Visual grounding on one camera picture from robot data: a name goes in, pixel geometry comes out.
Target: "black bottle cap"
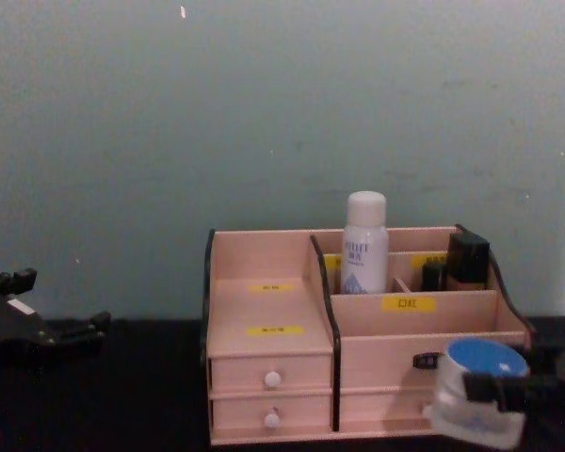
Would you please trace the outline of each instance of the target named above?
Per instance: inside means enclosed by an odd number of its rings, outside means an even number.
[[[473,233],[450,235],[448,275],[460,283],[486,283],[490,262],[490,242]]]
[[[423,283],[421,292],[437,292],[445,290],[445,274],[447,267],[439,262],[426,262],[423,265]]]

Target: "white container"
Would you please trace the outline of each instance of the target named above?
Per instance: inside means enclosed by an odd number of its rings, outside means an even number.
[[[385,292],[389,250],[386,203],[385,197],[375,191],[358,191],[347,199],[341,263],[341,292],[344,294]]]
[[[424,415],[437,433],[498,449],[519,444],[524,428],[522,412],[499,412],[496,403],[466,399],[462,374],[480,372],[497,377],[524,377],[527,363],[515,350],[482,339],[461,339],[448,346],[438,361],[433,403]]]

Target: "small cosmetic bottle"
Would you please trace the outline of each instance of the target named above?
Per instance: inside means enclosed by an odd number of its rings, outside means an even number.
[[[473,233],[450,235],[446,290],[484,290],[488,281],[490,242]]]
[[[385,293],[389,250],[386,206],[385,197],[375,191],[357,191],[347,199],[341,260],[344,294]]]

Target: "black edge trim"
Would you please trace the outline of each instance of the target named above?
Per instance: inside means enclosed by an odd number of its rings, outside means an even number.
[[[207,247],[205,248],[205,263],[204,263],[204,273],[203,273],[203,308],[202,308],[202,318],[201,318],[201,332],[199,335],[199,347],[201,353],[201,371],[202,371],[202,387],[203,387],[203,397],[205,405],[205,448],[209,450],[211,448],[210,441],[210,431],[211,431],[211,420],[209,418],[209,383],[207,382],[207,325],[209,324],[209,287],[211,282],[211,248],[214,243],[214,236],[216,235],[216,230],[209,230],[209,237],[207,238]]]
[[[213,400],[209,400],[209,410],[210,410],[211,413],[212,413],[212,416],[211,416],[210,421],[209,421],[209,427],[210,427],[210,428],[213,428],[213,427],[214,427],[214,416],[213,416],[213,413],[214,413],[214,401],[213,401]],[[208,442],[207,447],[208,447],[208,448],[211,447],[211,443],[210,443],[209,441],[207,441],[207,442]]]
[[[473,232],[459,223],[456,224],[456,228],[466,233]],[[534,335],[536,334],[536,328],[531,324],[529,320],[527,320],[527,318],[525,318],[519,311],[517,311],[517,308],[515,308],[515,305],[512,303],[512,298],[509,295],[509,291],[507,290],[505,281],[502,279],[502,274],[500,273],[500,266],[498,265],[498,261],[496,261],[496,256],[494,256],[492,252],[492,247],[490,248],[490,263],[492,264],[493,273],[496,277],[496,280],[498,281],[498,285],[500,286],[500,292],[502,292],[502,296],[505,298],[508,308],[525,325],[527,331],[529,332],[530,339],[533,342]]]
[[[207,365],[207,324],[209,323],[209,286],[211,278],[211,247],[214,243],[216,230],[209,230],[207,238],[207,247],[205,248],[205,265],[203,268],[203,310],[201,319],[201,367],[204,369]]]
[[[324,306],[331,323],[332,330],[332,431],[339,431],[339,403],[341,399],[341,334],[335,314],[332,311],[331,294],[329,293],[329,279],[327,278],[327,268],[324,265],[324,255],[318,245],[318,240],[314,235],[310,235],[310,240],[314,245],[318,256],[318,266],[320,267],[320,279],[322,280],[322,291],[324,293]]]

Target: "black table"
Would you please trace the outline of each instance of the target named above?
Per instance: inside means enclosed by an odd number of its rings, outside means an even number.
[[[532,321],[541,338],[565,340],[565,317]],[[43,371],[0,369],[0,452],[205,450],[199,326],[118,320],[99,357]],[[489,450],[437,436],[234,449]],[[530,416],[519,450],[565,450],[560,407]]]

